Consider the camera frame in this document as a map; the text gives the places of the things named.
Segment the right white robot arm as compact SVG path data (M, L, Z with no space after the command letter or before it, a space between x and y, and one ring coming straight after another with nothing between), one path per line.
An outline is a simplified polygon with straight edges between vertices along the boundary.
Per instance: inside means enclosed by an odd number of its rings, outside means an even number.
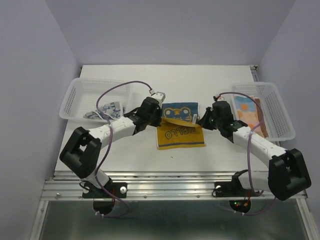
M235 120L228 102L214 102L197 123L203 129L218 130L231 143L245 148L247 156L254 155L268 168L268 172L241 170L232 176L231 181L216 183L217 197L265 191L285 201L311 187L303 154L296 148L288 150L275 145L253 132L243 121Z

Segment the white blue print towel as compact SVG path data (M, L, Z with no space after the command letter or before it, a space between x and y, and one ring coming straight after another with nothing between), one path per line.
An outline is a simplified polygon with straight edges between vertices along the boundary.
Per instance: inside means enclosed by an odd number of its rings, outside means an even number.
M106 121L107 119L109 119L110 121L115 121L122 117L125 113L125 107L120 101L106 103L104 105L101 105L99 109L100 111L96 109L85 113L83 115L83 118L102 121Z

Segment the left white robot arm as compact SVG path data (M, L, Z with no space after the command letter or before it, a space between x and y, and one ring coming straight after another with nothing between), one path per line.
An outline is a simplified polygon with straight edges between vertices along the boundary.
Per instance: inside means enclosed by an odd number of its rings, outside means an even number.
M108 148L110 143L144 131L147 126L160 126L162 103L163 94L157 92L145 98L140 107L110 124L92 129L78 127L72 132L59 159L84 181L81 185L83 198L126 198L127 183L114 183L100 169L100 152L103 148Z

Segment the orange brown bear towel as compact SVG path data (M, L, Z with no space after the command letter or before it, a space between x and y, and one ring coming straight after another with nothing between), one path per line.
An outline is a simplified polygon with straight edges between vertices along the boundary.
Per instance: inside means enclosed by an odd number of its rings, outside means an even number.
M255 106L254 116L255 116L255 119L257 120L257 123L254 123L251 128L254 128L254 127L256 127L256 125L259 124L259 126L254 129L254 132L264 138L268 138L269 134L268 134L267 127L265 124L265 118L264 118L264 113L263 113L262 106L261 106L261 101L259 98L256 98L256 97L254 97L253 99L258 104L258 106L256 104L254 104L254 106Z

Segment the dark blue towel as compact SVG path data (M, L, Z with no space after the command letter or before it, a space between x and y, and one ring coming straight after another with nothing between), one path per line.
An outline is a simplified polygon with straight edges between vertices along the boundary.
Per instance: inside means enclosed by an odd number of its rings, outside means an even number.
M172 102L162 105L161 124L156 128L158 150L204 147L203 130L197 102Z

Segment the orange pastel patterned towel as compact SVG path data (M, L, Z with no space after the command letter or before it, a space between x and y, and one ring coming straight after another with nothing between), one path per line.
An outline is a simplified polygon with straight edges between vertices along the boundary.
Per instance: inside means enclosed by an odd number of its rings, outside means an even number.
M234 95L233 100L238 118L253 129L252 126L257 123L255 119L255 103L242 95Z

